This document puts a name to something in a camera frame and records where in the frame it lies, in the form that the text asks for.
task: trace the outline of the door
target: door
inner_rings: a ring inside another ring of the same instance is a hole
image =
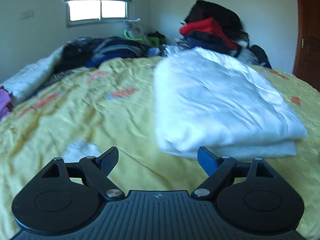
[[[320,0],[298,0],[299,35],[293,74],[320,91]]]

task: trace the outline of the purple cloth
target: purple cloth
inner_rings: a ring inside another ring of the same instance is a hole
[[[10,114],[7,105],[11,102],[10,95],[4,89],[0,89],[0,120]]]

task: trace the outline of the black gripper pad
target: black gripper pad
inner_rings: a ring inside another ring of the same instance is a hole
[[[90,225],[63,236],[37,236],[21,231],[14,240],[303,240],[297,232],[262,236],[229,225],[207,201],[186,191],[131,191],[108,202]]]

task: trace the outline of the white wall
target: white wall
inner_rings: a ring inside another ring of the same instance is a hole
[[[21,12],[27,10],[34,10],[35,17],[21,21]],[[149,26],[149,0],[132,0],[129,17],[140,17]],[[0,82],[69,40],[123,36],[123,31],[122,21],[66,28],[63,0],[0,0]]]
[[[298,37],[297,0],[207,0],[236,12],[251,44],[261,46],[274,68],[292,72]],[[170,42],[196,0],[151,0],[151,27]]]

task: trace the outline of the yellow bed sheet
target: yellow bed sheet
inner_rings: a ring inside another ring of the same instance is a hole
[[[0,240],[17,232],[11,213],[15,195],[52,158],[82,140],[101,153],[117,146],[119,163],[109,178],[124,192],[192,191],[206,174],[196,160],[159,151],[154,138],[153,68],[160,57],[114,59],[98,70],[63,79],[15,108],[0,123]],[[284,94],[309,136],[297,141],[295,157],[267,161],[298,191],[305,213],[298,232],[320,238],[320,94],[291,75],[262,73]]]

